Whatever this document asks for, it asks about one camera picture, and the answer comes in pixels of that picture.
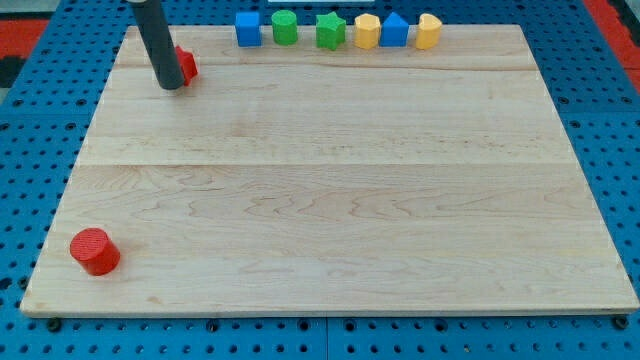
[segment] green block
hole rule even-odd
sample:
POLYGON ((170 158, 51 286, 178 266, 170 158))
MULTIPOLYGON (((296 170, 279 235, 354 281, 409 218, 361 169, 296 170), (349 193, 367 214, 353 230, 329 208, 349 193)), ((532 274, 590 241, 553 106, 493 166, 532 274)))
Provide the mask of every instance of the green block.
POLYGON ((298 19, 293 11, 278 10, 271 15, 273 41, 279 45, 292 45, 298 41, 298 19))
POLYGON ((335 11, 327 15, 316 15, 316 46, 335 51, 338 45, 345 42, 346 30, 347 22, 335 11))

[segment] blue block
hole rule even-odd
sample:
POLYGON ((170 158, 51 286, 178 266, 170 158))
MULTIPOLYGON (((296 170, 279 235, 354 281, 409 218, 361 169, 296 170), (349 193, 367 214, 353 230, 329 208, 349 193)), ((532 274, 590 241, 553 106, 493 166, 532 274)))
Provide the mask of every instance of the blue block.
POLYGON ((236 13, 236 36, 238 37, 238 46, 262 46, 260 13, 236 13))
POLYGON ((404 19, 392 12, 382 24, 380 46, 406 46, 409 24, 404 19))

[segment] red cylinder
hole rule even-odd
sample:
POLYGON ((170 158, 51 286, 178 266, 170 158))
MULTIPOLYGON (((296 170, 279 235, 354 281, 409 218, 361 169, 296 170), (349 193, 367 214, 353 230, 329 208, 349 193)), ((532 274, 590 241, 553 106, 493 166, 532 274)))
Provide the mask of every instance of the red cylinder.
POLYGON ((88 228, 71 240, 71 256, 90 275, 100 276, 115 269, 120 261, 120 251, 102 229, 88 228))

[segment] green cylinder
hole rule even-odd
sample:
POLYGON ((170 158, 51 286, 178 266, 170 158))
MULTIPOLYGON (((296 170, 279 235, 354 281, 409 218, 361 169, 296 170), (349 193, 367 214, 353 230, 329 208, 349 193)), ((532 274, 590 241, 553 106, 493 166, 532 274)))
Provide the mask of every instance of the green cylinder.
POLYGON ((278 45, 292 45, 298 41, 298 19, 293 11, 278 10, 271 15, 273 41, 278 45))

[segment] wooden cutting board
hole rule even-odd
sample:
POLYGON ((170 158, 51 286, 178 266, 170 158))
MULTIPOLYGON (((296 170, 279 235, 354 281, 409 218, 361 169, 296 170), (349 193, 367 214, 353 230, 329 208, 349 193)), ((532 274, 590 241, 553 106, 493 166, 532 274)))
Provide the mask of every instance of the wooden cutting board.
MULTIPOLYGON (((174 27, 161 90, 129 29, 35 272, 29 316, 625 313, 638 300, 517 26, 440 44, 238 48, 174 27), (85 227, 120 248, 91 277, 85 227)), ((414 37, 411 30, 410 40, 414 37)))

